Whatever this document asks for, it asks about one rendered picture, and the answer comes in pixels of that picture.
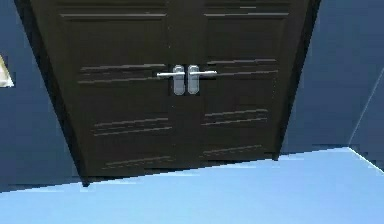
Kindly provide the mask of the dark brown double door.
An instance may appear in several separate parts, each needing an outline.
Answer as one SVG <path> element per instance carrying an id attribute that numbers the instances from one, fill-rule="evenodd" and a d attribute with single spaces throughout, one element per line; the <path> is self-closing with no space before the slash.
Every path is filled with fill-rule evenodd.
<path id="1" fill-rule="evenodd" d="M 281 155 L 322 0 L 13 1 L 83 184 Z"/>

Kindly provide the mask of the pale framed wall picture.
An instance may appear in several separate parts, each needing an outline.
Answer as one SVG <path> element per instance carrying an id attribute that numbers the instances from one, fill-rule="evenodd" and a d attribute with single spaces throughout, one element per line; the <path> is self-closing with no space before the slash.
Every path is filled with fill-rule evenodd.
<path id="1" fill-rule="evenodd" d="M 14 82 L 8 71 L 5 60 L 2 55 L 0 55 L 0 87 L 9 88 L 14 87 Z"/>

